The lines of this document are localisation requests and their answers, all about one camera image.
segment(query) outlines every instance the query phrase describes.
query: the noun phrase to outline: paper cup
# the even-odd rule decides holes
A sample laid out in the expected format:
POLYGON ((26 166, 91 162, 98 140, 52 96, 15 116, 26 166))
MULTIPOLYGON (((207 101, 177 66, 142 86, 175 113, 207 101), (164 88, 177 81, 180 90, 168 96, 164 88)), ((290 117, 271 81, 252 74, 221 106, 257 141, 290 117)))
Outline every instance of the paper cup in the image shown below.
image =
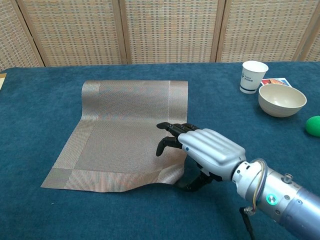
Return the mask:
POLYGON ((240 90, 245 94, 254 94, 268 71, 268 66, 259 61, 246 61, 242 64, 240 90))

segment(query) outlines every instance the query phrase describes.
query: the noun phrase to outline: silver robotic arm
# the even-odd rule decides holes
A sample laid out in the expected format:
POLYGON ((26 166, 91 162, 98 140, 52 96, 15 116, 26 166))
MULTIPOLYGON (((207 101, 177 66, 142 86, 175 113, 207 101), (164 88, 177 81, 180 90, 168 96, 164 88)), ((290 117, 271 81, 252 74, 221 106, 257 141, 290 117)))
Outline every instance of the silver robotic arm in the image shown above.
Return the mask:
POLYGON ((157 156, 166 146, 180 148, 201 169, 194 182, 178 187, 194 192, 212 180, 236 184, 237 193, 252 203, 252 206, 240 208, 252 239, 249 216, 257 209, 299 239, 320 239, 320 198, 295 183, 290 174, 274 171, 263 159, 247 162, 243 147, 211 129, 168 122, 159 123, 157 127, 173 135, 161 140, 157 156))

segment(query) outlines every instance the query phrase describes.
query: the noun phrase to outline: white ceramic bowl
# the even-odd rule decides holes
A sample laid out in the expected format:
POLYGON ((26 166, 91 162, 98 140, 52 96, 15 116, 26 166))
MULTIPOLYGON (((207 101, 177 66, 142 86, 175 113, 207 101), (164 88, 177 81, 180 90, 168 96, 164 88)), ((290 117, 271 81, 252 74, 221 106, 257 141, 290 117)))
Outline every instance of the white ceramic bowl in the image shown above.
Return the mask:
POLYGON ((266 84, 259 89, 259 105, 267 114, 284 118, 296 114, 307 103, 299 90, 281 84, 266 84))

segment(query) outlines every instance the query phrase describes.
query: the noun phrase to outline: table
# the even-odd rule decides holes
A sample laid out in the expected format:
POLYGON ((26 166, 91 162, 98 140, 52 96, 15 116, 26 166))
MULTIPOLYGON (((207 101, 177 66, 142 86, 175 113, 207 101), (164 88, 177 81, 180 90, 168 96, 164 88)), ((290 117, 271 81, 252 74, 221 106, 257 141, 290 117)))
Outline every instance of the table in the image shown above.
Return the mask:
MULTIPOLYGON (((241 63, 10 68, 0 91, 0 239, 249 239, 232 182, 198 192, 150 184, 123 193, 40 188, 81 117, 86 80, 188 81, 188 122, 213 129, 269 167, 320 195, 320 138, 305 132, 319 115, 320 62, 268 62, 265 78, 286 78, 306 106, 288 118, 264 113, 258 93, 239 90, 241 63)), ((199 173, 185 162, 186 180, 199 173)), ((295 239, 262 212, 256 239, 295 239)))

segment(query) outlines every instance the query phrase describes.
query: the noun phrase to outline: rattan panel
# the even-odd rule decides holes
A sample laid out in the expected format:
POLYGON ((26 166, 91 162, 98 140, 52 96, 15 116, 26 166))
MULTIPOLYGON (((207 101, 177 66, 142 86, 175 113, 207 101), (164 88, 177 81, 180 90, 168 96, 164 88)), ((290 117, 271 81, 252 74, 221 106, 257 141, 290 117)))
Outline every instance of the rattan panel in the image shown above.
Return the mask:
POLYGON ((291 61, 318 2, 232 0, 221 61, 291 61))
POLYGON ((320 61, 320 33, 316 36, 305 60, 306 61, 320 61))
POLYGON ((41 65, 10 0, 0 0, 0 56, 0 71, 41 65))
POLYGON ((111 0, 24 0, 48 66, 120 64, 111 0))
POLYGON ((126 0, 132 63, 209 62, 217 6, 218 0, 126 0))

